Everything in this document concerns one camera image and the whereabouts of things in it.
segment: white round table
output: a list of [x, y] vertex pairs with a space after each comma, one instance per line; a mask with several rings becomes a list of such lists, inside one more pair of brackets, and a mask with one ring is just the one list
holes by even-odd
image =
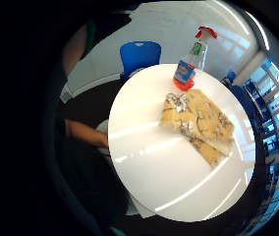
[[201, 89], [235, 125], [232, 155], [214, 169], [182, 134], [159, 126], [177, 64], [161, 64], [132, 76], [117, 94], [109, 116], [109, 149], [130, 194], [150, 211], [179, 221], [214, 217], [246, 190], [255, 161], [249, 118], [235, 96], [217, 79], [196, 70]]

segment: chair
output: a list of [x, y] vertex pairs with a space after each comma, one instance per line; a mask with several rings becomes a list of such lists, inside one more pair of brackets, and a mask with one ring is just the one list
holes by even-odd
[[131, 41], [120, 48], [124, 68], [121, 79], [125, 82], [134, 71], [159, 64], [161, 46], [153, 41]]

